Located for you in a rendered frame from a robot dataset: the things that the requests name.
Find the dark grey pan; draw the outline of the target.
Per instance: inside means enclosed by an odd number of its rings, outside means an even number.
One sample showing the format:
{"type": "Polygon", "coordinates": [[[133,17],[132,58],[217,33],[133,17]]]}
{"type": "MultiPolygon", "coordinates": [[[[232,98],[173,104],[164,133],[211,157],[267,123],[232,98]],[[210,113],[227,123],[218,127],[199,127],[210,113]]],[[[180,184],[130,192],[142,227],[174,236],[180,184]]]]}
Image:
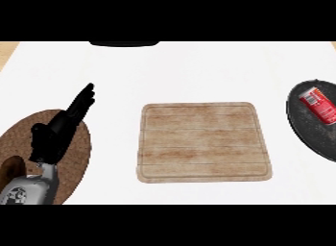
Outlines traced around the dark grey pan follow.
{"type": "Polygon", "coordinates": [[[291,90],[286,101],[286,114],[291,127],[307,146],[329,160],[336,161],[336,123],[326,125],[300,95],[317,87],[336,106],[336,84],[322,80],[300,83],[291,90]]]}

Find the wooden cutting board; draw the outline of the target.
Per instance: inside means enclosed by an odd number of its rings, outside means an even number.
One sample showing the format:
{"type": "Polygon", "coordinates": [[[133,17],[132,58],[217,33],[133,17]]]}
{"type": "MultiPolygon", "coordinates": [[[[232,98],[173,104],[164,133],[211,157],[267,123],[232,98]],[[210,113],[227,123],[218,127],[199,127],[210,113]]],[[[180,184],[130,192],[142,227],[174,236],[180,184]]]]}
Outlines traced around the wooden cutting board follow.
{"type": "Polygon", "coordinates": [[[143,107],[137,156],[142,182],[254,182],[272,177],[252,104],[173,103],[143,107]]]}

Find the brown woven round placemat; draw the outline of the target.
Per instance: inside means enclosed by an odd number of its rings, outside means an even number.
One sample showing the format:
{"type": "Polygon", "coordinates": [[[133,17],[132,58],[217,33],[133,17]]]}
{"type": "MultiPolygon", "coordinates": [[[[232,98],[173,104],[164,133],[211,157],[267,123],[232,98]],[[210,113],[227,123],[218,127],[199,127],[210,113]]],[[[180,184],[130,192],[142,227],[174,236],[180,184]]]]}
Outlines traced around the brown woven round placemat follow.
{"type": "MultiPolygon", "coordinates": [[[[28,160],[31,155],[31,127],[36,123],[48,124],[59,110],[46,110],[27,116],[0,136],[0,168],[8,158],[21,156],[25,162],[28,175],[42,175],[43,170],[28,160]]],[[[80,123],[77,133],[58,163],[59,187],[55,204],[61,205],[73,195],[76,188],[83,181],[92,157],[92,134],[84,122],[80,123]]]]}

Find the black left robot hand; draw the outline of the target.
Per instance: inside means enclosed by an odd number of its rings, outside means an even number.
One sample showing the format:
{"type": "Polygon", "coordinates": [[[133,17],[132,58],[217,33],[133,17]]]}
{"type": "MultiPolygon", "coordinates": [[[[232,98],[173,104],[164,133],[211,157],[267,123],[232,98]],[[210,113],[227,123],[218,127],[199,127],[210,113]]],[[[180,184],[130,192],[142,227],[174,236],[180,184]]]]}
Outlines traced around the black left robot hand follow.
{"type": "Polygon", "coordinates": [[[49,124],[36,123],[31,128],[33,152],[30,160],[58,164],[67,153],[80,123],[95,103],[93,83],[89,83],[67,111],[61,111],[49,124]]]}

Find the red can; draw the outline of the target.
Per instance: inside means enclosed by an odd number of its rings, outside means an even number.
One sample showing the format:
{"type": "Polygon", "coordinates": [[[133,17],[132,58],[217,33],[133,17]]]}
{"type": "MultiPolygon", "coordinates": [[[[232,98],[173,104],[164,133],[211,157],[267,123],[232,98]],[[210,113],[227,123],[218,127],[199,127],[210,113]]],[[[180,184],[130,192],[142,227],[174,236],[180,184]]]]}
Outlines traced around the red can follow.
{"type": "Polygon", "coordinates": [[[336,105],[316,86],[301,93],[300,100],[326,125],[336,124],[336,105]]]}

